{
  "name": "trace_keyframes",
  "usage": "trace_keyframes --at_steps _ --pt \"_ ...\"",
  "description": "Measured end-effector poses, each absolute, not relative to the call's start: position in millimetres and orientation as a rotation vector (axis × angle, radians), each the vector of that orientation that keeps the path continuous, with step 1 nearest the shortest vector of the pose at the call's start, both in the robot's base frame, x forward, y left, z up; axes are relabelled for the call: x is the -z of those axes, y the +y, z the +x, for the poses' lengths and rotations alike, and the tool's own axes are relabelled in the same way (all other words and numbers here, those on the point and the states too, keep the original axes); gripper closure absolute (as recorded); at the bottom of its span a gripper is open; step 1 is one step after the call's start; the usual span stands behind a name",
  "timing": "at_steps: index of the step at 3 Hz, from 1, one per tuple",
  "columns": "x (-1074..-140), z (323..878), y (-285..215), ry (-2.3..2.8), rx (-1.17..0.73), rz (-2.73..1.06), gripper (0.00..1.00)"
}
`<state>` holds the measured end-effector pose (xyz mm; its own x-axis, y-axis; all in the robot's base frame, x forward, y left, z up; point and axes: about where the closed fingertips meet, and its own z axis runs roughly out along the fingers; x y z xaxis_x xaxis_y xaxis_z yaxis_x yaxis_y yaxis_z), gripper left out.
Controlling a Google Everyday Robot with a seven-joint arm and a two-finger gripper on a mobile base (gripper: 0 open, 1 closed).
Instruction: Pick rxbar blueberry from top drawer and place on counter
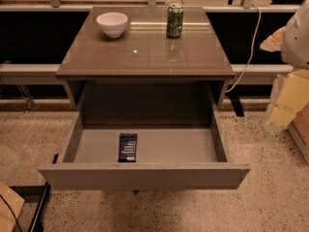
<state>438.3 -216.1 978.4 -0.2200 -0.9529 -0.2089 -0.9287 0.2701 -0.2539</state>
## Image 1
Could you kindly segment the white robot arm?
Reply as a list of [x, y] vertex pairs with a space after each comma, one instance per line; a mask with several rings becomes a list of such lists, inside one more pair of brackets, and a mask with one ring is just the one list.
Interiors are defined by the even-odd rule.
[[309, 102], [309, 0], [282, 27], [264, 40], [260, 49], [281, 51], [282, 61], [293, 67], [273, 81], [265, 129], [284, 130]]

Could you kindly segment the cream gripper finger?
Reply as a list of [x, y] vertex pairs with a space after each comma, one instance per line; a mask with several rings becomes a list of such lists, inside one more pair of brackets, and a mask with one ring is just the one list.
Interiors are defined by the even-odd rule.
[[309, 70], [278, 74], [273, 81], [264, 128], [270, 133], [285, 130], [309, 102]]
[[284, 32], [284, 27], [276, 30], [273, 34], [263, 40], [260, 44], [260, 49], [268, 52], [280, 51], [282, 48]]

